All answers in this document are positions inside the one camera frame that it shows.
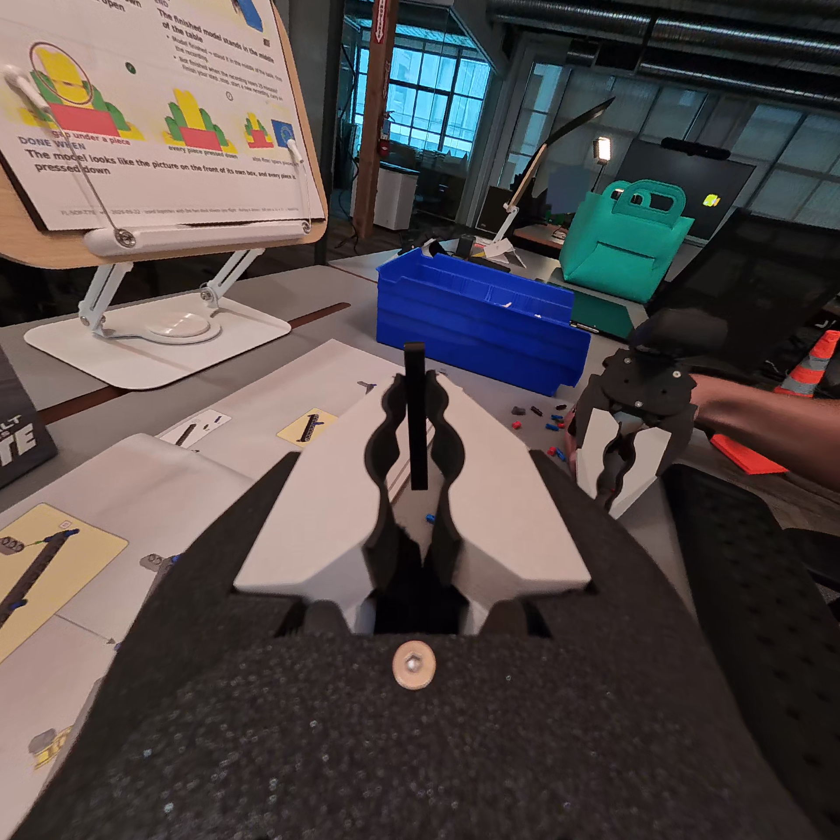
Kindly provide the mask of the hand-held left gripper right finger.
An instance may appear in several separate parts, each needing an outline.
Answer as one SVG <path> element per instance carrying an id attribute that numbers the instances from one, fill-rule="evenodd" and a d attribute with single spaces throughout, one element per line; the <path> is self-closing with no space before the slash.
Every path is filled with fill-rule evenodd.
<path id="1" fill-rule="evenodd" d="M 477 634 L 500 602 L 582 591 L 592 580 L 550 491 L 564 474 L 443 374 L 427 373 L 430 451 L 443 485 L 426 556 L 465 598 Z"/>

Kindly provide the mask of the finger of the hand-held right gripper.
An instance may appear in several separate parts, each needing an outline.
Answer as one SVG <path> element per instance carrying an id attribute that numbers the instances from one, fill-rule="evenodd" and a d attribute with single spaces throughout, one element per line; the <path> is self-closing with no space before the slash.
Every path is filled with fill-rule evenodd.
<path id="1" fill-rule="evenodd" d="M 644 427 L 619 435 L 610 464 L 614 482 L 607 510 L 611 517 L 619 519 L 655 482 L 671 437 L 661 427 Z"/>
<path id="2" fill-rule="evenodd" d="M 605 456 L 620 436 L 620 424 L 608 411 L 593 408 L 586 414 L 577 407 L 574 416 L 574 475 L 577 486 L 601 505 L 612 502 L 614 489 L 605 477 Z"/>

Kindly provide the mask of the black lego beam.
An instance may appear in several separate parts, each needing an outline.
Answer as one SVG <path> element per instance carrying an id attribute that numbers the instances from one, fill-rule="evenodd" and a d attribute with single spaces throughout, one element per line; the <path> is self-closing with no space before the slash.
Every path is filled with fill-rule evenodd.
<path id="1" fill-rule="evenodd" d="M 426 490 L 427 413 L 424 342 L 404 344 L 406 421 L 412 490 Z"/>

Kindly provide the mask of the person's right forearm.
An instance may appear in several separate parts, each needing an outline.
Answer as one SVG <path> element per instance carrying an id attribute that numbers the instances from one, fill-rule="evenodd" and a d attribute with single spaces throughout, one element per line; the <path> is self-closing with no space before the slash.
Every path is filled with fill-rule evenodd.
<path id="1" fill-rule="evenodd" d="M 795 474 L 839 488 L 838 401 L 766 392 L 693 374 L 697 421 Z"/>

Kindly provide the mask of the scattered small lego pieces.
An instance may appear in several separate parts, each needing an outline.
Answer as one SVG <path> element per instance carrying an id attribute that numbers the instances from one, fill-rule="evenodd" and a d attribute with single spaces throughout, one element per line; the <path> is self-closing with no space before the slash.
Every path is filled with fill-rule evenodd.
<path id="1" fill-rule="evenodd" d="M 574 404 L 559 403 L 555 407 L 512 407 L 511 431 L 529 449 L 538 449 L 567 464 L 571 462 L 573 444 L 569 427 L 574 419 Z"/>

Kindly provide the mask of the lego set box yellow car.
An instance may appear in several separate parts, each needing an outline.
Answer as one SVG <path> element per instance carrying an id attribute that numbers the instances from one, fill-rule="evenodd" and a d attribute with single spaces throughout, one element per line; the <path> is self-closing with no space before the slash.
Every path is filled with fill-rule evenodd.
<path id="1" fill-rule="evenodd" d="M 1 350 L 1 488 L 57 454 L 44 421 Z"/>

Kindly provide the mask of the dark green box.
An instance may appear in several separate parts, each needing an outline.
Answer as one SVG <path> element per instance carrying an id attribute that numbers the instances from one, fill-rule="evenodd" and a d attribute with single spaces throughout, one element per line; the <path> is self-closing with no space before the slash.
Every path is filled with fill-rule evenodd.
<path id="1" fill-rule="evenodd" d="M 635 329 L 648 319 L 642 304 L 576 286 L 564 278 L 560 266 L 552 270 L 546 282 L 573 293 L 570 321 L 579 329 L 626 342 Z"/>

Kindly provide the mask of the teal felt bag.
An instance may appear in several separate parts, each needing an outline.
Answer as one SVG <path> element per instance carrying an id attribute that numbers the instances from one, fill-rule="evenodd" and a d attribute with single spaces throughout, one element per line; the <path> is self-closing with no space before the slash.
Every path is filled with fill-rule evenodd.
<path id="1" fill-rule="evenodd" d="M 648 179 L 588 192 L 560 251 L 563 279 L 648 303 L 694 223 L 685 209 L 679 185 Z"/>

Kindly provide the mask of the open instruction booklet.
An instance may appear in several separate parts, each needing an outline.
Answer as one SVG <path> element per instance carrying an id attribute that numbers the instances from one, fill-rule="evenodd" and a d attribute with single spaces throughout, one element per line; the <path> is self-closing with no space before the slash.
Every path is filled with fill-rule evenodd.
<path id="1" fill-rule="evenodd" d="M 2 597 L 34 571 L 1 631 L 1 817 L 10 835 L 170 558 L 283 456 L 298 452 L 397 364 L 331 339 L 189 416 L 136 434 L 2 514 Z"/>

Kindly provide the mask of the orange traffic cone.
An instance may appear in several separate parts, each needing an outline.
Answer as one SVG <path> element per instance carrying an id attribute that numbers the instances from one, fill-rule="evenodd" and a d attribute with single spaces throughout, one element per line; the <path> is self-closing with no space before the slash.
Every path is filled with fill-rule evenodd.
<path id="1" fill-rule="evenodd" d="M 822 383 L 839 341 L 839 331 L 826 330 L 807 355 L 787 374 L 773 393 L 813 400 L 816 387 Z M 750 476 L 779 475 L 789 470 L 757 451 L 719 433 L 710 436 L 711 445 Z"/>

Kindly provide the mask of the blue plastic bin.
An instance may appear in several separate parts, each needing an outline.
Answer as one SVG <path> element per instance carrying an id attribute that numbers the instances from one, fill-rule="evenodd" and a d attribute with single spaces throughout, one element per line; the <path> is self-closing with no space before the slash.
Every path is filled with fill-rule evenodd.
<path id="1" fill-rule="evenodd" d="M 553 396 L 577 386 L 591 335 L 571 322 L 573 292 L 419 248 L 379 267 L 376 340 Z"/>

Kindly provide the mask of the white desk stand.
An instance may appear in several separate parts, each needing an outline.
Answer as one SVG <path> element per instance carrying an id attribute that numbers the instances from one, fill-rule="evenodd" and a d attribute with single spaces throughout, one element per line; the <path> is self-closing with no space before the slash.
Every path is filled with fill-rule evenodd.
<path id="1" fill-rule="evenodd" d="M 523 198 L 524 194 L 528 191 L 529 184 L 535 176 L 541 163 L 541 160 L 546 154 L 548 148 L 551 145 L 555 144 L 558 140 L 561 140 L 568 133 L 571 133 L 572 131 L 582 127 L 588 122 L 601 117 L 603 113 L 610 108 L 614 101 L 614 96 L 609 97 L 608 99 L 594 106 L 590 110 L 587 110 L 583 114 L 575 117 L 573 120 L 566 122 L 559 129 L 553 131 L 546 138 L 546 140 L 542 142 L 538 150 L 534 153 L 534 155 L 528 162 L 524 173 L 521 175 L 520 183 L 513 192 L 510 200 L 504 203 L 503 205 L 507 215 L 505 216 L 505 219 L 499 227 L 494 238 L 490 241 L 490 249 L 495 248 L 498 253 L 502 253 L 502 251 L 499 250 L 499 247 L 503 246 L 508 242 L 507 233 L 509 227 L 512 225 L 513 221 L 516 219 L 519 213 L 520 201 Z"/>

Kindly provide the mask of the white cabinet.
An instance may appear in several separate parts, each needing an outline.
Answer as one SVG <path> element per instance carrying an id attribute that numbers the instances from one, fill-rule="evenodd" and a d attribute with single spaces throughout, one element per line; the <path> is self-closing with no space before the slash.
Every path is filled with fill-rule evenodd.
<path id="1" fill-rule="evenodd" d="M 374 205 L 375 226 L 393 232 L 409 228 L 419 175 L 419 170 L 381 163 Z"/>

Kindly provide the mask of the printed instruction sheet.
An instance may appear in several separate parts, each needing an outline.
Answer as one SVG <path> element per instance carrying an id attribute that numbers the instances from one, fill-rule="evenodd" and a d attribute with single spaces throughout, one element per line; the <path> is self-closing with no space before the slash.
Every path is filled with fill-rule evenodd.
<path id="1" fill-rule="evenodd" d="M 1 3 L 2 170 L 36 227 L 321 221 L 268 1 Z"/>

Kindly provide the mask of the large black wall screen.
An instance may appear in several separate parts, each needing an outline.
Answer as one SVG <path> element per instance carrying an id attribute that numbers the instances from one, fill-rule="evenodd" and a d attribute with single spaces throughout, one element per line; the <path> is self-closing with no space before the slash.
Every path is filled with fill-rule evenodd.
<path id="1" fill-rule="evenodd" d="M 725 221 L 755 165 L 731 158 L 729 150 L 675 138 L 659 142 L 634 139 L 617 179 L 657 181 L 678 186 L 686 195 L 684 216 L 694 219 L 689 236 L 709 240 Z"/>

